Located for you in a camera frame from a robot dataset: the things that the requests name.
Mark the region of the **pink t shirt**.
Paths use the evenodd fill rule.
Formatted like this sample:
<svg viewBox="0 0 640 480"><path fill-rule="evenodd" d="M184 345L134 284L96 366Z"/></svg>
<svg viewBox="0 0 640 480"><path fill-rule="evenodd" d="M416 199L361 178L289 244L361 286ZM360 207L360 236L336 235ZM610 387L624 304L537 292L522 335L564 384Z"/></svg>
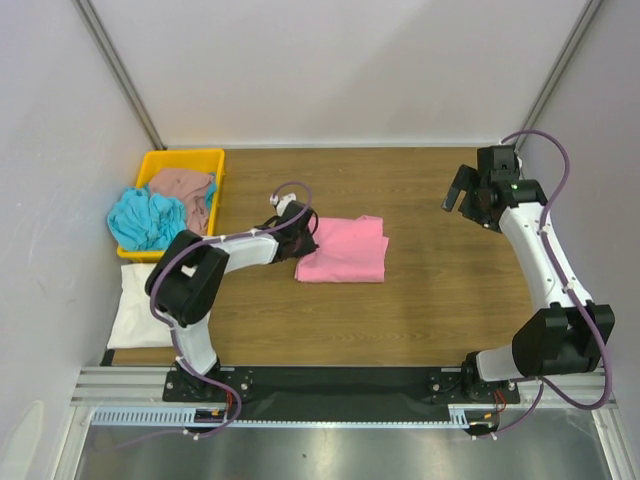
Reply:
<svg viewBox="0 0 640 480"><path fill-rule="evenodd" d="M318 248L297 263L301 283L383 283L389 238L381 217L320 217L313 220Z"/></svg>

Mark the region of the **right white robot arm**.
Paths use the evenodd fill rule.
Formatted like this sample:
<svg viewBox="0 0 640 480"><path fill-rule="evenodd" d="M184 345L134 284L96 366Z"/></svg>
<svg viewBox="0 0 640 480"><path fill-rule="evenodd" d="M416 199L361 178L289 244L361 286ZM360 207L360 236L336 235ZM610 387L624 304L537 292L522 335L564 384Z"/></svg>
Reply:
<svg viewBox="0 0 640 480"><path fill-rule="evenodd" d="M461 165L443 210L503 234L516 254L534 313L503 347L472 352L462 364L460 388L471 401L497 383L592 372L603 360L615 315L596 303L577 279L555 234L551 200L538 181L525 179L511 145L478 149L474 167Z"/></svg>

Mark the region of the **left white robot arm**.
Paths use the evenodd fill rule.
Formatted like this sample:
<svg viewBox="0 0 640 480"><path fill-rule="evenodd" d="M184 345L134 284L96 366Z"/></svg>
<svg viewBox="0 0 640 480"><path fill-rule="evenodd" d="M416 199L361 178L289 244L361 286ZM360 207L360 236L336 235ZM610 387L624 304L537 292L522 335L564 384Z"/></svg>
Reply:
<svg viewBox="0 0 640 480"><path fill-rule="evenodd" d="M169 327L176 351L166 376L165 402L210 402L231 398L222 387L221 365L209 332L218 290L228 273L300 259L317 250L319 219L313 208L289 198L276 214L247 232L203 237L179 233L145 283L152 316Z"/></svg>

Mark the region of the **yellow plastic bin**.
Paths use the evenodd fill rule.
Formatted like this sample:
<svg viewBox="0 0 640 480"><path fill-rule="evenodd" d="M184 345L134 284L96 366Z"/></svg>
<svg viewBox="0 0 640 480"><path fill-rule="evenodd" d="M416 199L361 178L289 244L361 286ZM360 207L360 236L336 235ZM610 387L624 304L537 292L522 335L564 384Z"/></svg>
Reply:
<svg viewBox="0 0 640 480"><path fill-rule="evenodd" d="M218 190L213 197L213 208L210 214L209 227L207 232L203 234L211 235L214 232L220 205L221 189L225 175L225 152L222 149L151 151L144 156L137 180L132 187L139 188L144 186L153 176L164 168L186 168L216 174ZM117 255L122 259L132 262L156 262L162 256L164 250L128 252L117 243Z"/></svg>

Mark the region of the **mauve t shirt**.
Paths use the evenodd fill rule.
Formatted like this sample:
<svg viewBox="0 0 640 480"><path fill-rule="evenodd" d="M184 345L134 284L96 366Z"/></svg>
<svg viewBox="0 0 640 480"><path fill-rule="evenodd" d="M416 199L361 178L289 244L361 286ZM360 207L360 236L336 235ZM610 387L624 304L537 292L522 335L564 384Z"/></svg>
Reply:
<svg viewBox="0 0 640 480"><path fill-rule="evenodd" d="M149 189L152 193L176 198L184 205L189 230L199 234L207 232L213 196L217 192L215 174L164 168L150 180Z"/></svg>

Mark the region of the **turquoise t shirt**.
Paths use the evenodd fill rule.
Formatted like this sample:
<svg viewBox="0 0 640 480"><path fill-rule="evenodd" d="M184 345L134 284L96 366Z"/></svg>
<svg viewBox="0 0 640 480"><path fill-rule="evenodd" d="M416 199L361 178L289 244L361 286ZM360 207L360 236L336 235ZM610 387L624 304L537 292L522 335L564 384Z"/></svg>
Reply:
<svg viewBox="0 0 640 480"><path fill-rule="evenodd" d="M189 230L184 205L152 193L149 182L126 189L107 214L111 234L128 252L164 250L181 231Z"/></svg>

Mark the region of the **folded white t shirt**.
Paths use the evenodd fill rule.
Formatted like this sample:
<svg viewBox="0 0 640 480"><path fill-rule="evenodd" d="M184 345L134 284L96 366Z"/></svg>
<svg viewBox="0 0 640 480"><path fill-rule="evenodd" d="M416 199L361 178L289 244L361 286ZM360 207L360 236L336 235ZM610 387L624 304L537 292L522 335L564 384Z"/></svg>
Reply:
<svg viewBox="0 0 640 480"><path fill-rule="evenodd" d="M151 315L145 284L155 268L151 263L131 263L121 267L121 296L108 349L171 347L169 328Z"/></svg>

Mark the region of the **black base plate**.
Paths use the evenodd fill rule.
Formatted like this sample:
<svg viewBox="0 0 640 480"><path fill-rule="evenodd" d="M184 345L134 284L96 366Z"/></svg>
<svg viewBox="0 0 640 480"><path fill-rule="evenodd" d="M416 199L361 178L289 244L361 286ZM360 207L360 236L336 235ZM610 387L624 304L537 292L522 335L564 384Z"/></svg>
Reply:
<svg viewBox="0 0 640 480"><path fill-rule="evenodd" d="M344 405L356 412L520 402L518 390L507 382L465 380L458 367L227 366L212 377L239 394L242 408L260 410L300 404L313 410Z"/></svg>

